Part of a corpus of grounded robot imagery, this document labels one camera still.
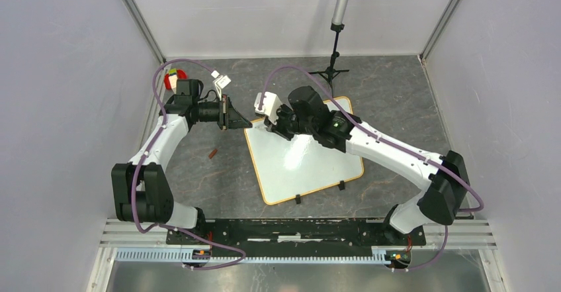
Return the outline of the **red marker cap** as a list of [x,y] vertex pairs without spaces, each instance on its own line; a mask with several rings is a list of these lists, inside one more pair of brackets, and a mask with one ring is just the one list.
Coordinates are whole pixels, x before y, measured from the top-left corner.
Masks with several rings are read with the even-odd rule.
[[217,150],[217,149],[214,149],[214,150],[211,151],[211,153],[208,155],[208,158],[209,158],[209,159],[212,159],[212,158],[216,155],[217,152],[218,152],[218,150]]

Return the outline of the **yellow framed whiteboard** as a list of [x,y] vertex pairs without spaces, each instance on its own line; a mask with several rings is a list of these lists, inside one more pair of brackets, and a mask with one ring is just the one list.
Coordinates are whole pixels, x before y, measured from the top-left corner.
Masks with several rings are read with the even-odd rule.
[[267,131],[263,119],[244,130],[261,196],[267,205],[360,178],[363,159],[321,146],[310,135],[288,141]]

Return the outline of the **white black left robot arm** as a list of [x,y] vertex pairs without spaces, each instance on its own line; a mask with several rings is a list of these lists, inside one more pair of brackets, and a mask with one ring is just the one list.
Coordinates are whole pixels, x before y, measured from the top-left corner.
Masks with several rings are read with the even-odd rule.
[[152,222],[183,228],[183,236],[200,244],[208,227],[200,221],[201,210],[176,202],[165,170],[180,141],[198,122],[215,122],[221,130],[251,128],[227,95],[215,101],[202,97],[197,79],[179,79],[174,95],[164,104],[157,126],[141,149],[126,163],[111,171],[114,205],[118,220]]

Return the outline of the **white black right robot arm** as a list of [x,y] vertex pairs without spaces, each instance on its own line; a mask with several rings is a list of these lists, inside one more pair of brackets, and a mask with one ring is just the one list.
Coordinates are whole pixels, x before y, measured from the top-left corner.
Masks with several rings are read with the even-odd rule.
[[330,110],[310,86],[299,87],[281,103],[271,92],[259,93],[255,112],[263,115],[267,129],[286,140],[309,135],[324,148],[360,156],[412,182],[419,193],[397,204],[386,215],[382,236],[399,244],[419,226],[434,222],[451,225],[468,193],[468,173],[462,155],[445,155],[415,148],[385,135],[342,109]]

